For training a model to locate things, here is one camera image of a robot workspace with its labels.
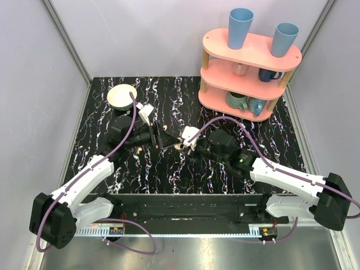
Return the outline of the beige earbud charging case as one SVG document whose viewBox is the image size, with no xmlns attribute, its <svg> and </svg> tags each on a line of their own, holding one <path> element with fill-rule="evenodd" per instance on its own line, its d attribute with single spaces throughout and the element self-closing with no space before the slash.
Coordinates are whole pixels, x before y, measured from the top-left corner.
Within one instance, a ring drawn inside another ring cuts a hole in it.
<svg viewBox="0 0 360 270">
<path fill-rule="evenodd" d="M 182 143 L 178 143 L 178 144 L 174 145 L 174 148 L 178 151 L 182 151 L 184 149 L 184 147 L 185 146 Z"/>
</svg>

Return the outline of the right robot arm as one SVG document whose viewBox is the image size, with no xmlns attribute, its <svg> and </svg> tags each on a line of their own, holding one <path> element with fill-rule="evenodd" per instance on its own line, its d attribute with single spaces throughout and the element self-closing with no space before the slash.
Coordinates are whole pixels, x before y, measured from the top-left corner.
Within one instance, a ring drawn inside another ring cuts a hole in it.
<svg viewBox="0 0 360 270">
<path fill-rule="evenodd" d="M 209 137 L 184 136 L 192 157 L 208 158 L 224 165 L 227 174 L 251 179 L 289 191 L 289 195 L 267 195 L 255 209 L 258 221 L 268 223 L 274 217 L 313 218 L 318 224 L 342 231 L 347 219 L 351 194 L 344 180 L 335 173 L 327 177 L 307 174 L 275 164 L 259 154 L 236 145 L 224 130 Z"/>
</svg>

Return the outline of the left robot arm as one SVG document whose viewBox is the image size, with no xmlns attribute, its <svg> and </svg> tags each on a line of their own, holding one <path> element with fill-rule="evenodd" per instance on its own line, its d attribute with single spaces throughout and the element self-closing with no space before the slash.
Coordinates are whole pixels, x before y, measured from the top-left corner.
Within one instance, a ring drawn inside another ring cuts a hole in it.
<svg viewBox="0 0 360 270">
<path fill-rule="evenodd" d="M 131 117 L 115 118 L 98 153 L 81 171 L 51 194 L 41 192 L 35 197 L 29 230 L 37 237 L 38 251 L 44 251 L 40 246 L 41 240 L 62 249 L 73 239 L 77 230 L 91 223 L 101 219 L 117 222 L 124 215 L 120 199 L 101 193 L 89 203 L 84 204 L 83 200 L 118 169 L 130 149 L 141 146 L 166 149 L 180 142 L 158 121 L 135 128 Z"/>
</svg>

